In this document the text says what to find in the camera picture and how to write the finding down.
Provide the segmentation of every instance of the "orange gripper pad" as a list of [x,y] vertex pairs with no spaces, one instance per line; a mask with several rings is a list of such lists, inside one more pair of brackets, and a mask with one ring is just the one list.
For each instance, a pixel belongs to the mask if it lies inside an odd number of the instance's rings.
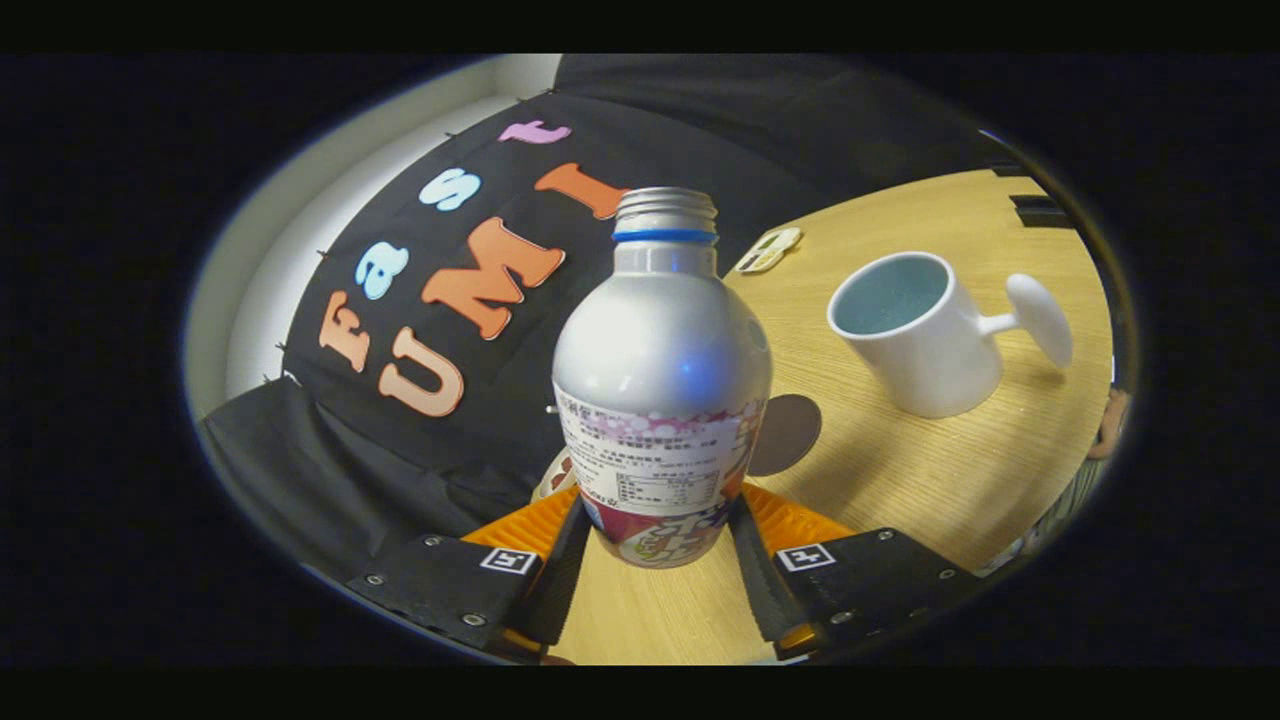
[[751,483],[742,483],[742,496],[751,510],[764,550],[773,557],[780,550],[827,542],[855,534],[840,523],[773,495]]
[[556,547],[556,538],[577,498],[577,486],[526,505],[460,539],[490,547],[535,552],[547,562]]

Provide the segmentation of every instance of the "letter s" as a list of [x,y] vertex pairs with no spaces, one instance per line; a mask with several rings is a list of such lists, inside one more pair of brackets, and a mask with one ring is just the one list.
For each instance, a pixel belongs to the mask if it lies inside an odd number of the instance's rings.
[[424,205],[435,205],[436,210],[448,213],[457,210],[480,190],[480,178],[462,168],[449,168],[435,176],[435,179],[422,186],[417,199]]

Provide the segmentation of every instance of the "person's hand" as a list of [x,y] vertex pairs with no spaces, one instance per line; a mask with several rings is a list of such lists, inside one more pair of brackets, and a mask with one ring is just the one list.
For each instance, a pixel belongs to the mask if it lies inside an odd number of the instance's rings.
[[1089,460],[1102,460],[1115,451],[1126,410],[1129,410],[1129,393],[1111,388],[1107,409],[1102,411],[1102,427],[1098,428],[1101,439],[1089,448]]

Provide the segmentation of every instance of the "pink letter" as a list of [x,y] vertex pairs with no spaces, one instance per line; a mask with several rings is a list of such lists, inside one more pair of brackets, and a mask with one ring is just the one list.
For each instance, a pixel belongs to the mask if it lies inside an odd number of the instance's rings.
[[498,137],[498,142],[506,142],[511,138],[516,138],[521,142],[548,145],[550,142],[556,142],[557,140],[564,140],[568,137],[568,133],[573,132],[563,126],[556,129],[543,129],[541,124],[541,120],[530,120],[525,124],[516,123],[502,131],[502,135]]

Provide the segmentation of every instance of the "silver aluminum bottle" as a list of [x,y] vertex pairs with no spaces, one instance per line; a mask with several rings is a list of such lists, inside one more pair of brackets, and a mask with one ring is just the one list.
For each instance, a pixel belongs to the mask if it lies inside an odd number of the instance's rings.
[[716,206],[676,187],[618,204],[613,274],[556,345],[561,427],[616,556],[692,562],[741,491],[773,375],[759,320],[716,275]]

